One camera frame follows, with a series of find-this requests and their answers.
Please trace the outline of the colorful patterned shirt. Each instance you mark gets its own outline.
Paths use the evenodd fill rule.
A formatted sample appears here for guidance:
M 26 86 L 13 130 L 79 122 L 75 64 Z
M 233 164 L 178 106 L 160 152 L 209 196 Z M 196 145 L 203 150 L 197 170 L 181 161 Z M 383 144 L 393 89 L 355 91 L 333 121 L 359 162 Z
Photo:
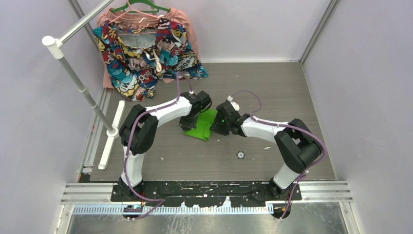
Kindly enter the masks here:
M 109 9 L 93 30 L 105 66 L 103 87 L 125 99 L 153 98 L 158 81 L 208 76 L 190 18 L 171 8 L 163 16 Z

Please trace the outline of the metal clothes rack pole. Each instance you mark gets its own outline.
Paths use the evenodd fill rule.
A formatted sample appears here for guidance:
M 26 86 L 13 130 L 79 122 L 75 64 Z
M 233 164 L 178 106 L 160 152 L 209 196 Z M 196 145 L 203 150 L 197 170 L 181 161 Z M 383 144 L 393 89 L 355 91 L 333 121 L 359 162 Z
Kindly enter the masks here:
M 97 115 L 98 119 L 103 123 L 110 134 L 115 133 L 115 128 L 107 120 L 95 100 L 89 94 L 86 86 L 82 83 L 78 75 L 75 73 L 72 66 L 66 60 L 63 51 L 61 50 L 64 43 L 66 43 L 72 36 L 74 36 L 79 30 L 86 26 L 95 16 L 97 16 L 104 8 L 112 3 L 111 0 L 104 0 L 98 6 L 96 6 L 89 13 L 82 16 L 75 24 L 73 24 L 65 33 L 63 33 L 59 38 L 54 38 L 52 36 L 44 36 L 42 38 L 42 44 L 49 50 L 51 55 L 60 62 L 63 68 L 69 74 L 71 80 L 76 85 L 79 92 L 83 95 L 87 103 L 92 107 L 93 111 Z

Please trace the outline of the green clothes hanger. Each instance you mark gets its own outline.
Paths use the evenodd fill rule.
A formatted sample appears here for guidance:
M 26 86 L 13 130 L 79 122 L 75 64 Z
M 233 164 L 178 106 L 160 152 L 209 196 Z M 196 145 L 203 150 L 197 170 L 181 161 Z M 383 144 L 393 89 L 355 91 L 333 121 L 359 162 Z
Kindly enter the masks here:
M 119 7 L 114 7 L 110 9 L 110 12 L 132 12 L 137 13 L 138 11 L 143 13 L 159 13 L 159 12 L 170 12 L 171 7 L 165 7 L 157 5 L 153 0 L 127 0 L 123 5 Z

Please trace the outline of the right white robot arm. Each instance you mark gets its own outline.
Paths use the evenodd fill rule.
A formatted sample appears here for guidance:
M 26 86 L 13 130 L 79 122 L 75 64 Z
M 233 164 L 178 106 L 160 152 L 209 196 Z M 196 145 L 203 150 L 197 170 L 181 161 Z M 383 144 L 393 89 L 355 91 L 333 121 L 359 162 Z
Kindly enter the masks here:
M 327 153 L 325 144 L 300 119 L 274 122 L 252 114 L 241 115 L 238 104 L 228 100 L 218 105 L 216 110 L 217 115 L 210 128 L 215 133 L 255 137 L 276 144 L 283 158 L 280 170 L 270 179 L 270 193 L 276 200 L 288 196 L 290 185 Z

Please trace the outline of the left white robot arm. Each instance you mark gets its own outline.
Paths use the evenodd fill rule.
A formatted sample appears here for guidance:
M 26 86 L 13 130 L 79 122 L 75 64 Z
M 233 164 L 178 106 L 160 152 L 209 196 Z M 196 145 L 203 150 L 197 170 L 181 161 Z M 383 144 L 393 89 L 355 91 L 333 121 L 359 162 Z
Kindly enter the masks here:
M 196 129 L 200 113 L 212 105 L 211 97 L 205 91 L 198 94 L 181 93 L 177 98 L 153 107 L 133 106 L 120 128 L 124 149 L 124 165 L 121 180 L 126 186 L 123 195 L 130 201 L 137 201 L 142 195 L 142 168 L 145 153 L 153 145 L 158 127 L 179 118 L 183 131 Z

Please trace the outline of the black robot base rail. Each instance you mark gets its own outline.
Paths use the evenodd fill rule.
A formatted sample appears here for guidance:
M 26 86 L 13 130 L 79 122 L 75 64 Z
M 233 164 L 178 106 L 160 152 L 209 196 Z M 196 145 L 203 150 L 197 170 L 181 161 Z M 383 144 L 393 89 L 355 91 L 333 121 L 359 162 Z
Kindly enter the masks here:
M 142 202 L 155 206 L 163 199 L 165 207 L 221 207 L 226 199 L 231 207 L 261 207 L 269 201 L 301 200 L 299 186 L 277 192 L 267 181 L 142 181 L 134 190 L 122 180 L 113 185 L 112 202 Z

